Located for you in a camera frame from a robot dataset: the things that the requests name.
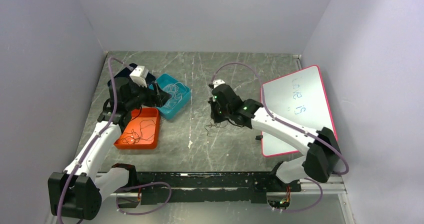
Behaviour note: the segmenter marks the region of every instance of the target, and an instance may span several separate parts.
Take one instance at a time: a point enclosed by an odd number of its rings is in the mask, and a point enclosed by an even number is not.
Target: whiteboard
[[[297,124],[321,130],[327,127],[337,139],[324,89],[320,68],[316,65],[263,84],[268,108]],[[273,157],[299,152],[286,142],[262,132],[262,154]]]

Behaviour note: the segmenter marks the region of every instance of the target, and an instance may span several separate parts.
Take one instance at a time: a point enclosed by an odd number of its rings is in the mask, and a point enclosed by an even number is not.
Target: blue tray
[[[172,119],[183,107],[184,105],[186,105],[186,103],[190,100],[190,98],[192,97],[192,91],[190,90],[190,88],[184,84],[182,84],[181,82],[179,82],[177,79],[173,78],[172,76],[164,73],[161,76],[159,76],[156,79],[157,84],[159,85],[159,87],[164,90],[164,88],[169,85],[169,84],[176,84],[178,87],[178,94],[182,95],[182,98],[180,101],[178,101],[176,104],[172,103],[172,102],[176,102],[175,99],[170,99],[168,100],[168,102],[171,102],[171,106],[173,106],[173,108],[166,108],[165,106],[163,107],[156,107],[159,112],[160,115],[162,117],[164,117],[166,120],[170,120]]]

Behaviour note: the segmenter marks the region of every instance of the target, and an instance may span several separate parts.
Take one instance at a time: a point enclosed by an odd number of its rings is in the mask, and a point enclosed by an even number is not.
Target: scratched metal surface
[[[136,52],[112,51],[126,63],[146,66],[159,77],[168,73],[185,83],[192,90],[192,98],[172,120],[161,119],[158,146],[154,150],[119,150],[112,146],[100,168],[109,171],[115,163],[135,165],[138,171],[266,171],[282,160],[289,161],[298,154],[265,158],[261,143],[255,140],[260,131],[247,127],[227,125],[212,128],[207,136],[205,125],[210,122],[210,107],[207,100],[211,91],[207,86],[213,73],[228,62],[244,62],[251,65],[268,81],[296,71],[289,54],[229,53],[229,52]],[[117,73],[122,67],[113,64]],[[250,70],[242,66],[229,66],[221,70],[217,78],[223,79],[242,98],[259,100],[259,83]],[[92,99],[77,153],[89,139],[109,97],[107,63],[103,67],[98,86]]]

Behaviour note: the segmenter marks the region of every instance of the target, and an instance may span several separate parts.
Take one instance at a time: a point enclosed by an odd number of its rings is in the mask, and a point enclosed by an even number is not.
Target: orange tray
[[[119,139],[117,149],[155,149],[158,146],[161,116],[156,108],[145,107],[131,112],[133,119],[128,123]]]

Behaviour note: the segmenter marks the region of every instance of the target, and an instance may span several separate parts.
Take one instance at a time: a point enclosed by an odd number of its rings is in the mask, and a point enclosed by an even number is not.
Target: metal table
[[[261,142],[255,140],[261,132],[247,127],[212,127],[210,136],[207,136],[205,130],[205,125],[210,123],[210,106],[207,100],[211,96],[211,90],[207,84],[220,66],[228,62],[243,62],[254,67],[263,81],[268,81],[297,70],[292,55],[112,51],[108,56],[115,56],[126,63],[144,65],[156,77],[168,73],[191,88],[192,98],[172,120],[161,119],[156,149],[119,150],[112,146],[100,172],[109,171],[115,163],[132,164],[137,171],[152,172],[270,171],[277,162],[298,157],[298,154],[263,157]],[[115,73],[121,68],[119,63],[113,63]],[[250,70],[242,66],[228,66],[221,70],[217,78],[231,85],[242,99],[260,100],[260,85]],[[103,103],[109,98],[109,79],[105,63],[77,153],[92,134]]]
[[[212,128],[207,136],[204,126],[210,122],[207,100],[211,91],[207,83],[223,64],[233,61],[251,65],[268,81],[297,70],[297,63],[289,54],[220,53],[220,52],[131,52],[113,51],[127,63],[146,66],[156,77],[168,73],[192,89],[192,99],[172,120],[162,118],[158,146],[154,150],[118,150],[110,148],[100,172],[107,172],[115,163],[135,165],[136,169],[150,172],[210,172],[210,171],[270,171],[277,162],[289,161],[299,154],[265,158],[261,154],[261,142],[255,140],[261,132],[228,125]],[[113,71],[122,69],[113,63]],[[231,85],[242,99],[260,99],[260,86],[250,70],[240,66],[223,69],[217,76]],[[80,139],[77,153],[89,139],[109,98],[107,64],[103,67],[91,108]],[[301,180],[302,191],[294,192],[292,210],[306,207],[318,197],[318,188]],[[97,217],[88,223],[354,223],[346,190],[340,177],[332,177],[323,184],[325,195],[319,205],[302,213],[279,213],[267,204],[248,201],[169,203],[160,211],[144,216],[128,216],[116,212],[115,198],[107,198]],[[141,205],[130,212],[143,212],[156,205]],[[75,219],[64,218],[66,223]]]

